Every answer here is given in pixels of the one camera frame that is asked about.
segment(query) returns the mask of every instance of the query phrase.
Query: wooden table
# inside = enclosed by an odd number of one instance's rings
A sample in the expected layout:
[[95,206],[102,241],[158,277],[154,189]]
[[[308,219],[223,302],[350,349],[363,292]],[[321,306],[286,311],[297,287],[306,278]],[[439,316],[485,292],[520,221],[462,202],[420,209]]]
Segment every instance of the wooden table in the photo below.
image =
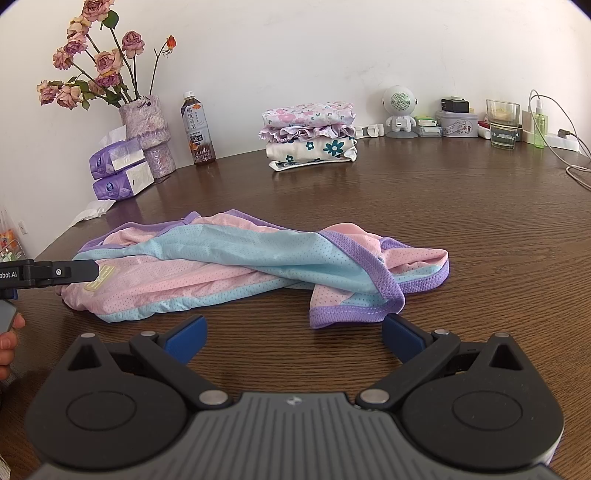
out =
[[[576,154],[566,157],[574,161]],[[79,223],[42,260],[69,260],[87,240],[127,221],[157,223],[192,210],[239,209],[278,225],[319,230],[354,222],[418,247],[444,248],[450,276],[407,297],[404,316],[463,340],[512,332],[557,397],[566,430],[553,468],[566,480],[591,476],[591,193],[548,149],[491,148],[481,139],[387,138],[359,142],[359,160],[274,173],[263,151],[185,167],[100,219]],[[207,346],[191,367],[235,394],[241,390],[346,391],[354,396],[398,362],[380,324],[311,330],[310,293],[279,290],[201,309]],[[3,396],[0,453],[25,478],[38,460],[22,421],[35,392],[82,332],[104,341],[164,332],[188,313],[103,323],[65,307],[52,289],[23,291],[27,319]]]

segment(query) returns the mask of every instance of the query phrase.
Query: metal bolt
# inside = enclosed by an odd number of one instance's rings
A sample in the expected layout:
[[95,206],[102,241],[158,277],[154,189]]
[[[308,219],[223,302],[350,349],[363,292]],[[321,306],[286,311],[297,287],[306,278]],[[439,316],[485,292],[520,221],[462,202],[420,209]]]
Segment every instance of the metal bolt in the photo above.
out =
[[286,400],[286,402],[288,405],[295,407],[296,405],[299,405],[300,403],[302,403],[303,400],[300,397],[290,397]]
[[199,401],[205,405],[221,405],[228,401],[228,394],[222,390],[206,390],[199,395]]
[[386,403],[390,399],[390,394],[380,388],[368,388],[361,392],[360,398],[365,403]]

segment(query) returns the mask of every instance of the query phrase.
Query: human hand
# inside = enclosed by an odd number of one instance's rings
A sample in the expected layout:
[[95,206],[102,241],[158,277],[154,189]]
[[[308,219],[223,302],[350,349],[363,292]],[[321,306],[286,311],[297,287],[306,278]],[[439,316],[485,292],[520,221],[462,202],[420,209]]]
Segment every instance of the human hand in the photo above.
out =
[[[25,319],[20,313],[14,317],[12,328],[19,329],[25,326]],[[0,335],[0,380],[10,377],[10,364],[14,360],[14,349],[18,345],[18,337],[14,330]]]

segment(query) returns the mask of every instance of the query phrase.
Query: pink textured vase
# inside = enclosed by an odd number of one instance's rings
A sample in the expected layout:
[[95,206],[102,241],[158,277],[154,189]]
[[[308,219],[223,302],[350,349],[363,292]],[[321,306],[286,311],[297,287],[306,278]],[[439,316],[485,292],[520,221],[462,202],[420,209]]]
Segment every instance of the pink textured vase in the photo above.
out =
[[119,108],[121,122],[127,126],[127,140],[137,137],[155,179],[176,170],[168,149],[170,131],[155,95],[143,96]]

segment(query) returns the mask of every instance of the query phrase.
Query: pink and blue garment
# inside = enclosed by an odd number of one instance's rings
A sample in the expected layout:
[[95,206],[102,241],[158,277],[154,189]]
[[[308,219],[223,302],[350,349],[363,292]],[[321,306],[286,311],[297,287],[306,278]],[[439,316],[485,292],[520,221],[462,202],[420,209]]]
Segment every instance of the pink and blue garment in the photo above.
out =
[[404,294],[438,287],[447,252],[413,248],[352,223],[299,232],[237,210],[178,222],[126,223],[74,257],[109,272],[96,288],[59,287],[68,306],[106,322],[139,320],[275,290],[313,291],[310,326],[381,322]]

